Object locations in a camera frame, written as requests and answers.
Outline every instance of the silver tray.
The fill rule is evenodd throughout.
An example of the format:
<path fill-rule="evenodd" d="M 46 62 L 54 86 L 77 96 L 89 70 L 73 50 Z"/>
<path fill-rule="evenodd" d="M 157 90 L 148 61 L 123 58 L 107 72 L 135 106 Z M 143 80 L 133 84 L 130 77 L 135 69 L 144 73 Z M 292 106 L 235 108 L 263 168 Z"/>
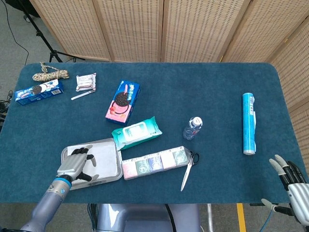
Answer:
<path fill-rule="evenodd" d="M 97 165 L 94 167 L 91 160 L 87 160 L 83 173 L 94 176 L 94 178 L 90 182 L 79 179 L 74 180 L 71 190 L 112 182 L 122 177 L 121 152 L 117 151 L 112 138 L 68 146 L 61 152 L 61 163 L 68 156 L 68 153 L 71 154 L 73 150 L 85 145 L 92 145 L 88 154 L 94 155 Z"/>

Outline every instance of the tripod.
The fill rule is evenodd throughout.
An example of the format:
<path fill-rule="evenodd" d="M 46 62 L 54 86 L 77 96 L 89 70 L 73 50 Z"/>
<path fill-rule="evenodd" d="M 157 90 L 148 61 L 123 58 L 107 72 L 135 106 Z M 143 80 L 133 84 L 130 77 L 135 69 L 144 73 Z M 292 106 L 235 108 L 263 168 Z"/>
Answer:
<path fill-rule="evenodd" d="M 42 40 L 44 41 L 44 43 L 46 44 L 46 46 L 49 48 L 50 50 L 50 55 L 49 55 L 49 62 L 52 62 L 52 59 L 53 57 L 56 58 L 56 60 L 58 62 L 63 62 L 60 57 L 58 56 L 58 54 L 61 54 L 61 55 L 65 55 L 65 56 L 68 56 L 68 57 L 72 57 L 73 58 L 73 62 L 76 62 L 76 59 L 82 59 L 82 60 L 85 60 L 83 58 L 79 58 L 79 57 L 76 57 L 76 56 L 72 56 L 72 55 L 69 55 L 69 54 L 66 54 L 66 53 L 63 53 L 63 52 L 59 52 L 57 50 L 54 50 L 52 48 L 52 46 L 49 44 L 49 42 L 47 41 L 47 39 L 45 38 L 45 36 L 43 35 L 43 33 L 40 31 L 40 29 L 38 28 L 38 26 L 35 24 L 35 22 L 32 20 L 31 16 L 28 14 L 28 12 L 26 11 L 23 3 L 21 2 L 21 0 L 17 0 L 18 4 L 20 5 L 21 9 L 23 10 L 24 14 L 28 17 L 28 19 L 30 20 L 31 24 L 34 26 L 34 28 L 36 29 L 37 33 L 36 35 L 37 36 L 40 36 L 42 38 Z"/>

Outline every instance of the blue tablecloth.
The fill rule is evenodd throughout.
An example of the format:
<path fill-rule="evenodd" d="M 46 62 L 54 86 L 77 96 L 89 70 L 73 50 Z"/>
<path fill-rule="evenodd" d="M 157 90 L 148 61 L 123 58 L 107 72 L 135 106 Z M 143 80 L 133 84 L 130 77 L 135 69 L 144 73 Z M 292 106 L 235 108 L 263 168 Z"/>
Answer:
<path fill-rule="evenodd" d="M 69 145 L 110 138 L 121 126 L 105 114 L 121 79 L 140 84 L 129 124 L 155 116 L 163 134 L 122 152 L 124 160 L 185 146 L 200 154 L 183 192 L 186 167 L 137 179 L 73 190 L 69 203 L 258 203 L 287 202 L 268 159 L 292 160 L 305 173 L 276 70 L 267 63 L 53 63 L 69 71 L 64 93 L 22 106 L 14 101 L 0 134 L 0 202 L 37 202 Z M 16 90 L 37 84 L 39 64 L 27 65 Z M 97 73 L 95 93 L 76 96 L 76 75 Z M 255 96 L 256 146 L 242 153 L 242 94 Z M 203 119 L 197 136 L 182 130 L 193 116 Z"/>

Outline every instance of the robotic arm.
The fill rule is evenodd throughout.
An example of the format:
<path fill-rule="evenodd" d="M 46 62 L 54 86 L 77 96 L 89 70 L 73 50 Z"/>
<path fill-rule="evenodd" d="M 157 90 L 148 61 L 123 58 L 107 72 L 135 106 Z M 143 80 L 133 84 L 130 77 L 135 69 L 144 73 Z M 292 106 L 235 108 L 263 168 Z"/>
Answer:
<path fill-rule="evenodd" d="M 83 173 L 87 160 L 96 165 L 93 155 L 87 152 L 92 145 L 76 149 L 68 156 L 57 171 L 57 177 L 53 180 L 40 202 L 32 211 L 31 220 L 21 230 L 2 229 L 3 232 L 44 232 L 46 225 L 52 220 L 57 209 L 67 196 L 72 181 L 82 179 L 91 181 L 92 177 Z"/>
<path fill-rule="evenodd" d="M 262 203 L 274 212 L 294 216 L 300 224 L 307 227 L 309 226 L 309 184 L 294 163 L 286 162 L 279 155 L 275 155 L 275 159 L 269 159 L 269 162 L 280 177 L 290 198 L 291 208 L 274 205 L 266 199 L 262 199 Z"/>

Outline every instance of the plastic bottle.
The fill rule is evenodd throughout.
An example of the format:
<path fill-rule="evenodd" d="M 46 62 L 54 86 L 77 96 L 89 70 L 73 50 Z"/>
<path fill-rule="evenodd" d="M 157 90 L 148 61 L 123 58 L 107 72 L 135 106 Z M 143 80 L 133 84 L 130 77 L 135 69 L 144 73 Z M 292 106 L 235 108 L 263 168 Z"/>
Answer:
<path fill-rule="evenodd" d="M 184 128 L 183 137 L 187 140 L 191 140 L 199 132 L 203 125 L 203 121 L 200 117 L 193 117 L 189 121 L 189 126 Z"/>

